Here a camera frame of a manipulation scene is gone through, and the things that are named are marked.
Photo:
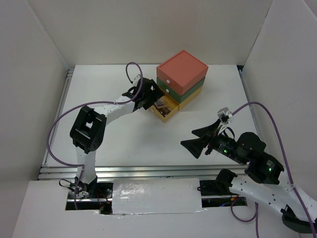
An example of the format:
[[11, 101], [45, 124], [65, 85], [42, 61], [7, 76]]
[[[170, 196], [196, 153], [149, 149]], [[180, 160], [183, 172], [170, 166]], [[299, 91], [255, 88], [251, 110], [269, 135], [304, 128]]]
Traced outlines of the green drawer box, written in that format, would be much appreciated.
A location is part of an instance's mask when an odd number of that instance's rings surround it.
[[173, 90], [170, 86], [168, 86], [166, 83], [164, 83], [161, 79], [159, 79], [157, 77], [157, 85], [159, 86], [159, 88], [179, 104], [182, 103], [184, 100], [186, 100], [190, 95], [192, 95], [200, 87], [202, 87], [202, 85], [204, 84], [204, 81], [205, 81], [205, 77], [202, 78], [198, 83], [196, 83], [187, 92], [180, 95], [175, 90]]

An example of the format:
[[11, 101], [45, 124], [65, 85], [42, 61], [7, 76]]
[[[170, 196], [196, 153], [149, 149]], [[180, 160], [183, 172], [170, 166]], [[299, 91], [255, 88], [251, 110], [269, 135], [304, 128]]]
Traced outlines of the yellow drawer box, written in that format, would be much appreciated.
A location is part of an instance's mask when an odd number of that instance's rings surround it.
[[186, 100], [184, 100], [182, 103], [177, 103], [175, 100], [173, 100], [169, 95], [166, 93], [163, 94], [163, 98], [166, 99], [168, 107], [172, 110], [170, 114], [168, 114], [166, 117], [163, 117], [152, 105], [150, 107], [150, 111], [154, 113], [162, 122], [167, 122], [171, 117], [173, 117], [178, 111], [182, 110], [185, 106], [187, 106], [191, 101], [193, 101], [202, 91], [203, 87], [200, 87], [198, 90], [196, 90], [192, 95], [190, 95]]

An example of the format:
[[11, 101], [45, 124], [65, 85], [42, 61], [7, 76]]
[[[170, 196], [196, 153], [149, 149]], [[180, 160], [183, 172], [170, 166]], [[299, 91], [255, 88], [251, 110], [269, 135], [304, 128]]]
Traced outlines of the brown eyeshadow palette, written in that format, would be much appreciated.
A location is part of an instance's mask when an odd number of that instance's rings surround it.
[[168, 114], [172, 112], [168, 105], [154, 104], [154, 107], [163, 117], [166, 117]]

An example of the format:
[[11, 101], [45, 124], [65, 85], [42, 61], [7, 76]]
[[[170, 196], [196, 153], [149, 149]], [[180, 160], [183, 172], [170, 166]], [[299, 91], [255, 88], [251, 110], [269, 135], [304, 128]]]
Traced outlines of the colourful square eyeshadow palette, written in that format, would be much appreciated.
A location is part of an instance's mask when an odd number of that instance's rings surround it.
[[163, 97], [160, 98], [160, 99], [158, 99], [158, 100], [154, 103], [154, 105], [155, 105], [158, 109], [168, 107], [167, 101], [166, 101], [166, 99], [163, 98]]

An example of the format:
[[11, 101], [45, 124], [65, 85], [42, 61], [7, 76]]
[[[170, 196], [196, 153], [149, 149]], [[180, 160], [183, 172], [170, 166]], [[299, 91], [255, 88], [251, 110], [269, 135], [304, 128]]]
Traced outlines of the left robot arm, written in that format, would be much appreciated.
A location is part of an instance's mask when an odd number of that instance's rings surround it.
[[74, 189], [87, 198], [97, 193], [96, 151], [103, 142], [106, 126], [138, 109], [147, 110], [162, 96], [163, 92], [154, 80], [142, 78], [114, 102], [102, 103], [95, 108], [81, 107], [70, 130], [77, 163], [80, 165]]

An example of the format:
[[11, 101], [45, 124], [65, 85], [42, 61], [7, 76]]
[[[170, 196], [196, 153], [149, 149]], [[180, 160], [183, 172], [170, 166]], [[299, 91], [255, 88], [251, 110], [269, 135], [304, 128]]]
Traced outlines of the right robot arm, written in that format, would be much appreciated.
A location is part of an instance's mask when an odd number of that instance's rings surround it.
[[247, 178], [229, 169], [220, 170], [213, 181], [202, 182], [200, 192], [237, 194], [269, 208], [283, 224], [301, 234], [317, 234], [317, 202], [290, 182], [283, 165], [264, 151], [266, 144], [253, 132], [244, 132], [235, 140], [221, 132], [220, 120], [192, 131], [195, 139], [180, 144], [195, 158], [202, 153], [218, 152], [245, 165]]

